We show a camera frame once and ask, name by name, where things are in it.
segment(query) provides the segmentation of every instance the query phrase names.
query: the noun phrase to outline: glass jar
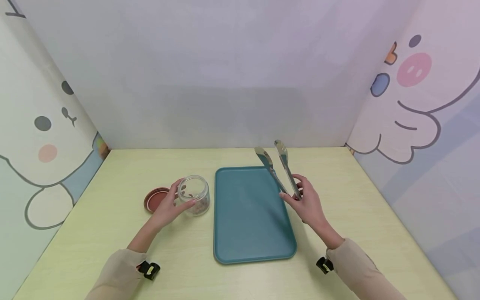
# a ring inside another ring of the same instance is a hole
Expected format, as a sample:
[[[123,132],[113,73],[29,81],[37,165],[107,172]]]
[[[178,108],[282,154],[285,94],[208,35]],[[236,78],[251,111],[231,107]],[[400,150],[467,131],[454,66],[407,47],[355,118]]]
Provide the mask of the glass jar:
[[[198,175],[185,177],[179,184],[177,194],[181,203],[195,200],[193,207],[185,212],[191,216],[203,215],[210,207],[210,191],[207,181]]]

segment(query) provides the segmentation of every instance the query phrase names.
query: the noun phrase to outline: left hand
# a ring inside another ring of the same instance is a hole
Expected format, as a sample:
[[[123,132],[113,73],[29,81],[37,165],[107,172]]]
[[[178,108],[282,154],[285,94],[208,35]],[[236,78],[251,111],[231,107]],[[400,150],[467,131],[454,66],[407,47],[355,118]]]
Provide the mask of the left hand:
[[[161,230],[166,225],[170,224],[176,217],[178,217],[185,210],[195,205],[195,200],[190,200],[181,205],[175,206],[175,193],[183,178],[180,178],[170,186],[170,191],[166,197],[160,202],[153,215],[148,220],[157,230]]]

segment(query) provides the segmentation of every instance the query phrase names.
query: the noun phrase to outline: red jar lid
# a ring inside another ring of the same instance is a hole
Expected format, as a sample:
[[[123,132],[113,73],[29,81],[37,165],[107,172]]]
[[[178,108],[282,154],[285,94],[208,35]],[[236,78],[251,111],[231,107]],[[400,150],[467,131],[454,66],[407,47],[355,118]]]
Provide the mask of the red jar lid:
[[[169,188],[156,188],[153,191],[149,192],[144,200],[145,209],[151,214],[153,214],[153,212],[160,205],[160,202],[165,199],[169,191]]]

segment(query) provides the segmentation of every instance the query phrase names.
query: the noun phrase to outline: beige sleeve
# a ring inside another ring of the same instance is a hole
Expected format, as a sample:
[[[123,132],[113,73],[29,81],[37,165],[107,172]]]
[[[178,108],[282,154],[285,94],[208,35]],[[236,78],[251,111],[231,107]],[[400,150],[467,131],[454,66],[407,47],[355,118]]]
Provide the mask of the beige sleeve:
[[[327,257],[360,300],[405,300],[354,241],[345,239],[337,249],[327,250]]]
[[[85,300],[130,299],[143,278],[143,275],[137,271],[137,266],[145,260],[145,253],[137,253],[129,249],[113,253]]]

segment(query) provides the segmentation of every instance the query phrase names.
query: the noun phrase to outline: metal tongs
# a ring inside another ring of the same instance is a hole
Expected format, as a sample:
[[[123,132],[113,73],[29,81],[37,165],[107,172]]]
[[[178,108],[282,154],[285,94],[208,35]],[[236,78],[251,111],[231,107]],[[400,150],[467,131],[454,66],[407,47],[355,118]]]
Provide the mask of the metal tongs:
[[[297,184],[295,183],[295,180],[293,179],[292,173],[290,172],[290,168],[288,167],[287,147],[285,147],[285,144],[283,144],[281,140],[275,141],[275,147],[278,151],[278,156],[280,157],[280,161],[282,162],[283,169],[285,169],[285,172],[287,173],[288,179],[290,181],[290,184],[292,185],[292,188],[297,197],[297,200],[300,200],[301,199],[300,191],[297,187]],[[273,179],[275,179],[280,190],[284,193],[288,193],[287,189],[285,189],[285,186],[282,184],[280,179],[278,179],[277,175],[275,174],[275,170],[273,169],[273,161],[271,157],[268,155],[268,153],[265,151],[265,149],[263,149],[262,147],[255,147],[255,153],[257,154],[258,158],[261,160],[263,165],[269,170],[270,175],[272,175]]]

